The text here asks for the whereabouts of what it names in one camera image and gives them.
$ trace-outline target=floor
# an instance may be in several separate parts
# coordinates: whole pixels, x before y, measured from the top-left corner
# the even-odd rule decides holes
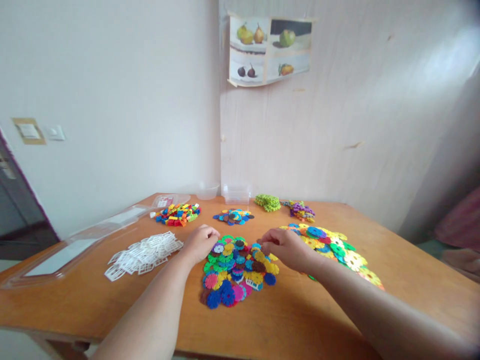
[[[0,273],[20,261],[0,260]],[[92,356],[96,345],[92,345],[86,352]],[[21,332],[0,329],[0,353],[1,360],[52,360],[36,343]],[[173,360],[186,360],[184,357],[173,357]]]

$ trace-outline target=clear plastic tray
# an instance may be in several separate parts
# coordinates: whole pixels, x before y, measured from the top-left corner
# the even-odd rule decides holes
[[[190,195],[188,194],[162,194],[158,195],[151,207],[153,209],[163,209],[168,208],[171,204],[186,204],[190,200]]]
[[[62,241],[52,251],[10,276],[0,285],[0,288],[15,289],[41,285],[64,277],[102,239],[136,223],[150,210],[149,206],[134,205],[107,220],[77,232]]]
[[[248,205],[252,197],[252,186],[223,184],[222,196],[225,198],[225,204],[227,205]]]

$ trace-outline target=plastic building block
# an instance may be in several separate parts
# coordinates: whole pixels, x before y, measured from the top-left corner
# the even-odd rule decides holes
[[[279,198],[272,195],[258,194],[255,196],[255,200],[253,202],[262,206],[268,213],[277,211],[282,207],[280,205]]]

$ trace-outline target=fig painting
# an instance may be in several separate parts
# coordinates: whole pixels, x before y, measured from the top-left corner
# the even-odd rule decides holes
[[[230,49],[230,81],[240,86],[258,86],[264,80],[265,57]]]
[[[273,56],[310,51],[312,47],[312,23],[273,19],[268,43],[268,51]]]

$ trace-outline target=pear painting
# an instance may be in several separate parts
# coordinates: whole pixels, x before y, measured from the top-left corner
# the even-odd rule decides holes
[[[250,45],[254,40],[254,33],[248,30],[245,25],[246,23],[238,28],[236,31],[236,36],[242,42],[242,44]]]
[[[258,27],[256,28],[255,35],[253,35],[253,40],[255,40],[256,44],[261,44],[264,41],[265,34],[260,27],[260,24],[257,22]]]

